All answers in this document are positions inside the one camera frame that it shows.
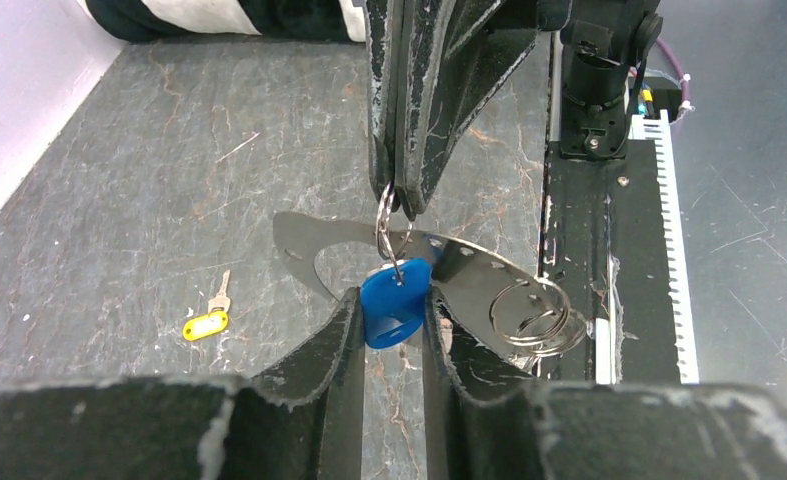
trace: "blue key tag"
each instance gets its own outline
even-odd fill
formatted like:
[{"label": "blue key tag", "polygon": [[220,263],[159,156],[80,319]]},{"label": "blue key tag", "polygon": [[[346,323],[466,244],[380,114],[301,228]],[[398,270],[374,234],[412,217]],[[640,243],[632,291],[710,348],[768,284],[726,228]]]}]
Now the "blue key tag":
[{"label": "blue key tag", "polygon": [[364,336],[370,348],[381,349],[404,342],[425,321],[425,296],[431,265],[422,258],[399,263],[404,283],[390,265],[371,274],[361,285]]}]

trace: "striped fabric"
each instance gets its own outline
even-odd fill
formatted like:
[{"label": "striped fabric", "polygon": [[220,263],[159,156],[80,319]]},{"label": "striped fabric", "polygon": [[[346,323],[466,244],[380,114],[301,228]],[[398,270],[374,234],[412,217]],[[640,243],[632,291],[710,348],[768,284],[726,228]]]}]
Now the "striped fabric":
[{"label": "striped fabric", "polygon": [[363,42],[354,0],[77,0],[96,23],[129,42],[191,33]]}]

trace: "white wall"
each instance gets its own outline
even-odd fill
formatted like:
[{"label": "white wall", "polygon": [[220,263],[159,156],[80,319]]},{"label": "white wall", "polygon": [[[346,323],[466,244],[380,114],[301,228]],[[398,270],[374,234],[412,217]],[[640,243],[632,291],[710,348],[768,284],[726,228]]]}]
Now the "white wall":
[{"label": "white wall", "polygon": [[0,0],[0,209],[121,47],[77,0]]}]

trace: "gray marble floor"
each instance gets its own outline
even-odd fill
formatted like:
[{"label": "gray marble floor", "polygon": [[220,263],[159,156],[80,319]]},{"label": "gray marble floor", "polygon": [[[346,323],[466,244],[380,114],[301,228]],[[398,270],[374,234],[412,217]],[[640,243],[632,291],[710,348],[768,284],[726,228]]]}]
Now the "gray marble floor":
[{"label": "gray marble floor", "polygon": [[[459,144],[418,227],[537,261],[548,44]],[[292,279],[272,216],[368,221],[363,46],[216,37],[126,48],[0,213],[0,384],[26,377],[252,375],[331,300]],[[335,291],[378,265],[324,252]],[[228,330],[183,340],[231,269]],[[364,476],[425,478],[421,361],[367,357]]]}]

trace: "yellow key tag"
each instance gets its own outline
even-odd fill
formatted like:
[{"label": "yellow key tag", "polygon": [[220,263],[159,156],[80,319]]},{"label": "yellow key tag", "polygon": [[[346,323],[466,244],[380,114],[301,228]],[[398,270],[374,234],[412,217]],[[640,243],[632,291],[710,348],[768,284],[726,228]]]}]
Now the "yellow key tag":
[{"label": "yellow key tag", "polygon": [[184,324],[184,339],[195,342],[200,338],[225,330],[228,326],[228,314],[223,310],[214,310],[207,315],[190,319]]}]

